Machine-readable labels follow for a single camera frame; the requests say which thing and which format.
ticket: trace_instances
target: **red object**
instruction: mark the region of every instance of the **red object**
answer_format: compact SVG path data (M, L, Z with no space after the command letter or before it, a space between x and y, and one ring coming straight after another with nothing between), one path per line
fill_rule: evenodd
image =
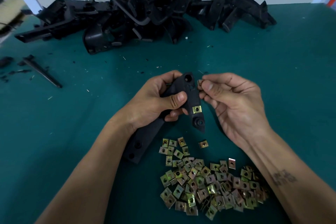
M336 1L336 0L329 0L327 6L329 6L329 7L332 6L332 5L335 3L335 1Z

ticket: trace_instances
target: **hand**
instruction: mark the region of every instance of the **hand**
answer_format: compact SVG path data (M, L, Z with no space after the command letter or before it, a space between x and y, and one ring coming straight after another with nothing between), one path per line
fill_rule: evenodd
M245 152L271 130L257 84L233 73L208 74L199 81L201 99L211 104L226 136Z
M165 121L176 121L180 114L187 113L180 108L187 101L187 94L182 91L165 98L160 98L160 95L167 89L167 83L172 83L181 75L181 72L174 70L149 79L117 115L123 116L121 119L131 124L134 131L153 122L167 109L172 111Z

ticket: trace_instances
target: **tattoo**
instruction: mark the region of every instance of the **tattoo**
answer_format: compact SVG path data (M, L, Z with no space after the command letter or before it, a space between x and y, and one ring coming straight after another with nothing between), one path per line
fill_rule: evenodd
M297 179L285 169L272 175L273 182L276 186L285 185L288 182L297 182Z

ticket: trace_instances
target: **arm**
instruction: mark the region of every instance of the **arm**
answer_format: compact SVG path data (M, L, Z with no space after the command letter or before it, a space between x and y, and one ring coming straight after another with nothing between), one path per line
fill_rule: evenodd
M181 76L172 71L149 79L134 98L105 125L89 152L83 157L36 224L99 224L104 222L116 171L130 136L137 128L154 121L162 111L175 121L183 113L185 92L160 98L166 84Z
M292 223L336 223L336 193L268 124L260 88L232 73L209 74L200 97L216 111L223 131L246 152Z

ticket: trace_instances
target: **green table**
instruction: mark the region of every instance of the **green table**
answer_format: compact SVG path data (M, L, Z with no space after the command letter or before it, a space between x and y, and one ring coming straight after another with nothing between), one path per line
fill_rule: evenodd
M239 21L227 34L209 31L190 19L194 31L178 44L168 38L132 43L90 56L82 32L61 41L23 44L13 36L0 56L32 54L61 84L57 89L36 72L0 81L0 223L32 223L60 189L94 142L105 122L152 76L178 69L202 74L233 72L261 87L269 122L294 151L331 187L336 141L336 14L324 5L270 5L278 25L262 30ZM18 31L36 23L29 18ZM11 64L6 74L22 69ZM189 217L167 210L159 177L169 168L158 154L162 137L184 136L191 155L210 161L234 158L237 169L250 159L218 128L211 108L202 103L205 135L188 117L168 125L153 141L139 165L121 161L107 211L107 223L209 223L203 213ZM200 149L206 138L209 147ZM286 223L273 196L254 211L217 213L213 223L234 221Z

